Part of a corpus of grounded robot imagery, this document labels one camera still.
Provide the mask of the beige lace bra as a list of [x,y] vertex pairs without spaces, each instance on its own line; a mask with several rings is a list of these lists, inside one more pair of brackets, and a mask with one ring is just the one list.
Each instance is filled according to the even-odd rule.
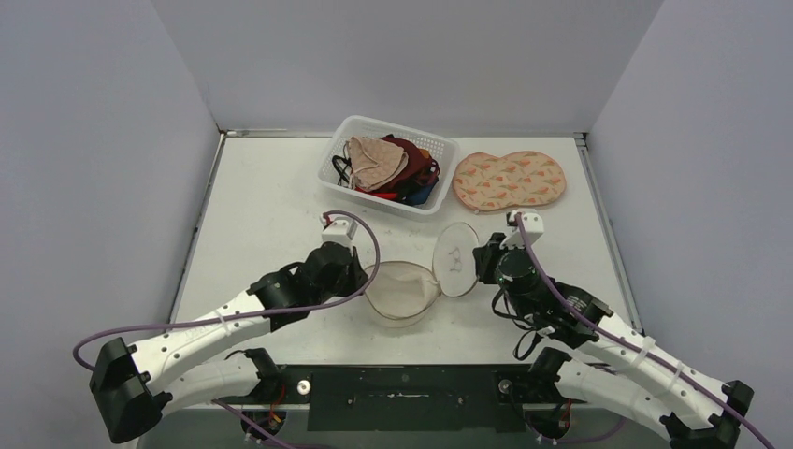
[[352,188],[372,192],[392,181],[408,164],[405,150],[376,138],[351,137],[346,144]]

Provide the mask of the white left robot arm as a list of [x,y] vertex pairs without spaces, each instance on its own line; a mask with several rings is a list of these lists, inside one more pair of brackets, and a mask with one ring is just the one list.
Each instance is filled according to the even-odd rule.
[[89,388],[113,443],[142,436],[176,396],[168,387],[189,370],[246,340],[276,332],[361,294],[368,275],[354,246],[327,241],[303,262],[268,273],[212,313],[134,343],[102,345]]

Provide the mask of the white round mesh laundry bag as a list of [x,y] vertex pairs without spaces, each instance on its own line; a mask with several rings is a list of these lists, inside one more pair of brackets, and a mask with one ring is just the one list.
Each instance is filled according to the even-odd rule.
[[456,222],[436,239],[430,267],[403,260],[382,262],[365,291],[372,321],[386,328],[413,326],[439,298],[467,295],[477,283],[472,251],[479,243],[471,225]]

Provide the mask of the dark red garment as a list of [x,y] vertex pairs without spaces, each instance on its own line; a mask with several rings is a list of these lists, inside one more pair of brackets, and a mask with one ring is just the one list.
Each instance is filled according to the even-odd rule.
[[417,147],[404,138],[395,138],[393,135],[383,137],[382,140],[396,144],[405,152],[408,159],[406,166],[392,180],[380,187],[377,193],[407,196],[438,178],[440,169],[437,161],[427,150]]

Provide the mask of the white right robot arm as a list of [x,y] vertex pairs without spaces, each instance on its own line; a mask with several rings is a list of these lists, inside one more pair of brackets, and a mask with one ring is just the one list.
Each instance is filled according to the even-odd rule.
[[546,274],[526,233],[495,233],[470,250],[478,282],[498,288],[495,302],[545,348],[528,376],[542,401],[562,396],[597,405],[640,424],[672,448],[734,448],[743,430],[760,434],[746,415],[754,391],[692,369],[631,328],[603,301]]

